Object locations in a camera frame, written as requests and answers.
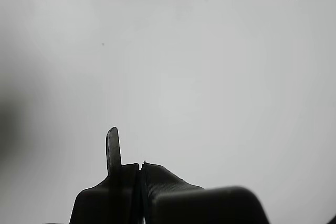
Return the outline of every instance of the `white wall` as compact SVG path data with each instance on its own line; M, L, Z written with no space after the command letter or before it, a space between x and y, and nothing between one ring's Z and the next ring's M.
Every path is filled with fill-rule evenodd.
M253 190L272 224L336 214L336 0L1 0L1 224L67 223L123 163Z

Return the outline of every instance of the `ridged surface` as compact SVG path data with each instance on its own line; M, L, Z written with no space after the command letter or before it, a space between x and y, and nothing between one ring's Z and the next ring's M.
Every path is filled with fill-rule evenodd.
M144 215L147 224L154 224L152 220L152 205L156 196L161 193L175 191L200 190L202 187L188 184L161 165L144 163L142 185L144 200Z

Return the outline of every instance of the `white background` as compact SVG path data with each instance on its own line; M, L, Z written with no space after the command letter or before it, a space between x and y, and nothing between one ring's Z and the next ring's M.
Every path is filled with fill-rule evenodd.
M122 161L242 185L272 224L336 214L336 0L1 0L1 224L67 223Z

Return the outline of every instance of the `black plastic part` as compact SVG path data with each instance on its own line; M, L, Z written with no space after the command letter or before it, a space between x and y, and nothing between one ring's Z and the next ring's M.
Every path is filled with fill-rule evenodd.
M153 224L269 224L257 197L241 187L160 194Z
M158 223L152 218L152 206L160 194L177 191L203 190L202 187L188 184L161 165L146 162L142 165L141 169L141 185L146 224Z
M121 166L117 128L106 138L108 177L78 194L70 224L138 224L142 221L139 164Z

